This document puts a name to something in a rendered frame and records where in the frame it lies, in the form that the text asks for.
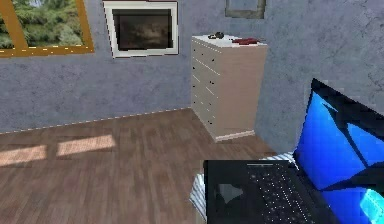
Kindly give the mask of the black laptop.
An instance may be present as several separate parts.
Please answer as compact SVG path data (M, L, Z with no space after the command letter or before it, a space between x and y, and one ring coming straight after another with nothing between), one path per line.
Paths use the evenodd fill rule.
M318 80L287 160L207 160L207 224L384 224L384 115Z

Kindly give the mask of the beige chest of drawers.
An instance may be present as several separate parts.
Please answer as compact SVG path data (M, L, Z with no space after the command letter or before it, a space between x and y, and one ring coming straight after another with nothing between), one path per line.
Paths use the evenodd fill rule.
M216 142L255 134L268 45L238 38L191 39L191 108Z

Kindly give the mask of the white striped cloth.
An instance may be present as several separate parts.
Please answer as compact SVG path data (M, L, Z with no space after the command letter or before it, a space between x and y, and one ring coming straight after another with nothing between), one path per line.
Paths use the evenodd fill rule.
M287 160L290 165L296 167L292 152L265 157L265 160ZM195 175L189 200L196 211L196 224L207 224L204 172Z

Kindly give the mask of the dark red object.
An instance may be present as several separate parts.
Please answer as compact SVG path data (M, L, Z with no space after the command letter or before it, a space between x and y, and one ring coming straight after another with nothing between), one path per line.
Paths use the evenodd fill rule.
M239 45L250 45L250 44L258 44L260 40L255 38L238 38L233 39L232 43L239 44Z

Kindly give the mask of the white framed dark picture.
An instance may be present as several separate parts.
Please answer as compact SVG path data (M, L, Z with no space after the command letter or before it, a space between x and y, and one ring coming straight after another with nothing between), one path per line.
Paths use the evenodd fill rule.
M104 0L113 58L177 55L178 2Z

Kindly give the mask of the grey framed picture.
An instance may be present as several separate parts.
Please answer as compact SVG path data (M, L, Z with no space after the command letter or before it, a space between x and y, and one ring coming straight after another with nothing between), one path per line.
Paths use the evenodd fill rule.
M267 0L225 0L225 16L263 19Z

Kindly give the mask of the wooden framed window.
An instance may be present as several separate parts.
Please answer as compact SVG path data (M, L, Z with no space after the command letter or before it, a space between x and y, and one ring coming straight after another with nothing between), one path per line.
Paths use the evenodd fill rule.
M0 0L0 58L93 52L84 0Z

